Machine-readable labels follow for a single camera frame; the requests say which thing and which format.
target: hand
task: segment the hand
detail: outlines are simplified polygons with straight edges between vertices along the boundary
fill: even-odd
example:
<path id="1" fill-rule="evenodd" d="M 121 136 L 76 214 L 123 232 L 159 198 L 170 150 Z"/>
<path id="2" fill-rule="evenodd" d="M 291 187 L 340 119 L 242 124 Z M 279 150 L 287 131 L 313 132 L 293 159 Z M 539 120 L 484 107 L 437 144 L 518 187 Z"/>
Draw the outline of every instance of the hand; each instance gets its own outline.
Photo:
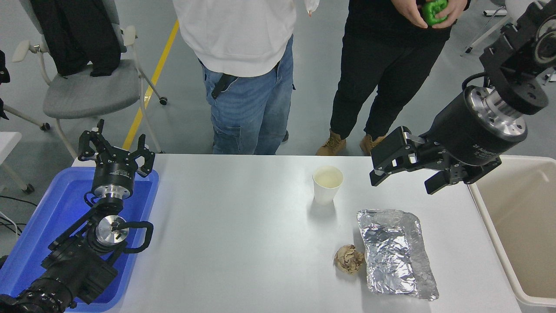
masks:
<path id="1" fill-rule="evenodd" d="M 448 6 L 446 6 L 446 9 L 435 15 L 436 18 L 443 18 L 445 16 L 448 16 L 448 18 L 442 23 L 433 25 L 433 28 L 446 28 L 451 26 L 463 13 L 465 6 L 467 6 L 467 0 L 448 0 Z"/>
<path id="2" fill-rule="evenodd" d="M 419 12 L 419 8 L 417 7 L 417 3 L 415 0 L 391 0 L 396 10 L 400 12 L 405 18 L 408 19 L 413 25 L 421 28 L 429 27 L 425 20 L 421 17 L 421 13 Z"/>

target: blue jeans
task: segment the blue jeans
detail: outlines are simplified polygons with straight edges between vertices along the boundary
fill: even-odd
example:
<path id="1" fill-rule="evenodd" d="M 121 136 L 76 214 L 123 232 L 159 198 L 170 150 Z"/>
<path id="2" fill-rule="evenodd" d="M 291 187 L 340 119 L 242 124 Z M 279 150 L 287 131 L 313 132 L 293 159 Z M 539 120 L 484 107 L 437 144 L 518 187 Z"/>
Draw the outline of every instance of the blue jeans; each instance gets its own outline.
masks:
<path id="1" fill-rule="evenodd" d="M 223 74 L 202 66 L 211 105 L 213 154 L 276 154 L 290 113 L 293 39 L 274 69 L 256 77 L 232 77 L 216 99 L 211 93 Z"/>

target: brown boot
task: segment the brown boot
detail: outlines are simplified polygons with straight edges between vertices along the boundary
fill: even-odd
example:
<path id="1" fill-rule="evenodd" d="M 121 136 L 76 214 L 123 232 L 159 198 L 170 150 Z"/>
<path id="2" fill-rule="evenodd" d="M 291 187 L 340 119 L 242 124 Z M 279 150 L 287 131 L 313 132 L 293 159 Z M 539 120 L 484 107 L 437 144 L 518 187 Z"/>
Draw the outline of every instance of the brown boot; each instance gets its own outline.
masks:
<path id="1" fill-rule="evenodd" d="M 330 137 L 328 141 L 319 148 L 316 155 L 335 156 L 338 152 L 346 147 L 346 140 L 342 139 L 340 135 L 330 130 Z"/>
<path id="2" fill-rule="evenodd" d="M 365 155 L 371 155 L 371 150 L 373 150 L 373 148 L 375 148 L 385 137 L 386 136 L 380 136 L 376 138 L 376 140 L 373 140 L 371 135 L 366 134 L 363 137 L 363 140 L 359 143 L 359 147 L 361 147 L 361 150 Z"/>

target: white paper cup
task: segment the white paper cup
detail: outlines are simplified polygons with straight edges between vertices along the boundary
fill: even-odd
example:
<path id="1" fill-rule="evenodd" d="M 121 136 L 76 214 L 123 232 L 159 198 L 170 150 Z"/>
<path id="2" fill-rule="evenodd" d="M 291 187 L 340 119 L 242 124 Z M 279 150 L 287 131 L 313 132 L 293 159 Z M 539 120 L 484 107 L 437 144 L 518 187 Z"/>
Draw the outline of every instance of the white paper cup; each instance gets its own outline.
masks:
<path id="1" fill-rule="evenodd" d="M 313 173 L 315 201 L 318 204 L 331 203 L 343 181 L 344 175 L 339 169 L 331 165 L 317 168 Z"/>

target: table surface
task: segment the table surface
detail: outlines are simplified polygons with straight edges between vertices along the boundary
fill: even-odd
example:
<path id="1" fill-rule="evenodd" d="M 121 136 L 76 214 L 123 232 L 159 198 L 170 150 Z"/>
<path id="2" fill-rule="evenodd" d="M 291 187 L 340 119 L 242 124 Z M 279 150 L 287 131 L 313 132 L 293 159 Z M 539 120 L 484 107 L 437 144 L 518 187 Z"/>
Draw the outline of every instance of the table surface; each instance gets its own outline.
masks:
<path id="1" fill-rule="evenodd" d="M 14 131 L 0 131 L 0 164 L 8 157 L 13 148 L 21 140 L 21 133 Z"/>
<path id="2" fill-rule="evenodd" d="M 328 206 L 312 198 L 322 165 L 344 174 Z M 419 170 L 372 187 L 372 167 L 357 156 L 157 155 L 153 239 L 108 312 L 520 312 L 466 185 L 428 195 L 434 172 Z M 364 249 L 361 209 L 419 217 L 438 300 L 374 295 L 364 269 L 335 267 L 341 246 Z"/>

